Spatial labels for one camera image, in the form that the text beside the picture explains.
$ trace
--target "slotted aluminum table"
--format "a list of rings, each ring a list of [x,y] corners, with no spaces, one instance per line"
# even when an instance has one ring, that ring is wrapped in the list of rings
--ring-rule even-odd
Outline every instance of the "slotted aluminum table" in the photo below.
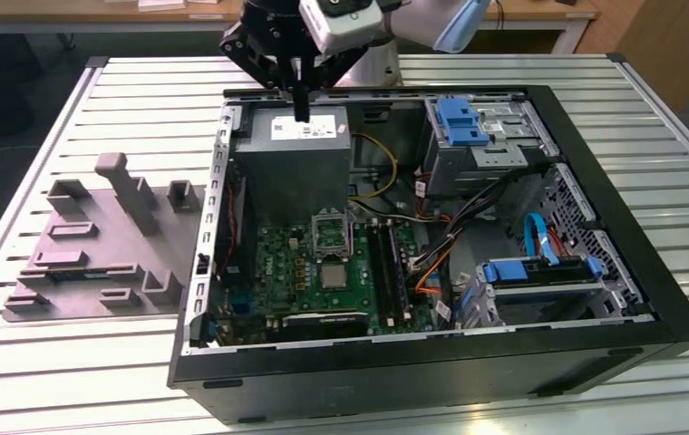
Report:
[[[601,55],[446,55],[403,56],[401,68],[406,84],[553,87],[689,296],[689,132],[630,67]],[[689,431],[689,353],[636,368],[575,397],[226,428],[165,387],[171,315],[3,322],[2,303],[47,219],[51,182],[78,178],[89,188],[105,188],[91,173],[97,154],[121,151],[129,170],[151,186],[170,179],[202,183],[222,90],[253,86],[219,57],[110,59],[83,71],[0,222],[0,432]]]

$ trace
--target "yellow wire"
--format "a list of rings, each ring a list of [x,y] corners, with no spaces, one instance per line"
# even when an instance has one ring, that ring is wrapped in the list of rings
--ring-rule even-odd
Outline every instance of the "yellow wire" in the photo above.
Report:
[[[358,195],[355,197],[350,197],[350,199],[369,199],[369,198],[378,197],[382,194],[382,192],[385,192],[390,188],[390,186],[393,186],[393,183],[395,183],[395,178],[397,178],[397,160],[395,160],[395,156],[393,156],[393,153],[390,152],[387,147],[385,147],[383,144],[378,140],[375,140],[371,136],[369,136],[367,134],[363,134],[363,133],[350,133],[350,134],[353,136],[355,136],[355,137],[365,138],[377,147],[379,147],[382,149],[383,153],[387,155],[387,158],[390,159],[390,165],[393,165],[393,174],[390,174],[390,179],[387,181],[387,184],[385,184],[383,187],[379,190],[375,190],[375,191],[373,191],[371,193],[369,193],[366,195]]]

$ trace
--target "ram slot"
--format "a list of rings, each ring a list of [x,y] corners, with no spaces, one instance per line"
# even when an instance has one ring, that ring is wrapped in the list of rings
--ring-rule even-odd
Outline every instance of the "ram slot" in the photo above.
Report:
[[[386,327],[395,326],[398,318],[393,304],[393,272],[390,269],[390,254],[385,249],[386,241],[381,227],[370,227],[369,234],[369,257],[370,275],[373,278],[373,293],[377,299],[377,310],[379,312],[379,324]]]
[[[397,309],[402,320],[410,319],[410,306],[409,306],[409,295],[406,294],[406,277],[403,276],[403,266],[401,265],[401,253],[397,245],[395,230],[393,226],[386,227],[386,232],[390,242],[390,268],[393,269],[393,288]]]

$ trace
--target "motherboard chip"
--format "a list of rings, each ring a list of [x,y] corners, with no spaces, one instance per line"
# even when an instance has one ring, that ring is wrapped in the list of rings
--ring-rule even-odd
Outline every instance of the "motherboard chip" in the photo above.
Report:
[[[319,286],[322,289],[346,287],[345,265],[322,265],[319,267]]]

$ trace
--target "green motherboard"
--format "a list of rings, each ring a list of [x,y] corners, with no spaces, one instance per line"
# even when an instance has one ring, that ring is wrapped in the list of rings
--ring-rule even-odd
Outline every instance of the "green motherboard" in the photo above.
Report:
[[[253,291],[229,296],[237,313],[233,317],[239,343],[263,343],[263,330],[271,319],[315,313],[363,313],[369,317],[367,335],[403,334],[433,329],[429,300],[410,296],[410,319],[385,324],[379,317],[370,258],[370,229],[353,225],[351,255],[346,261],[314,257],[311,225],[266,226],[257,230],[255,279]],[[318,228],[318,243],[343,243],[338,227]],[[411,227],[394,226],[401,260],[415,254]]]

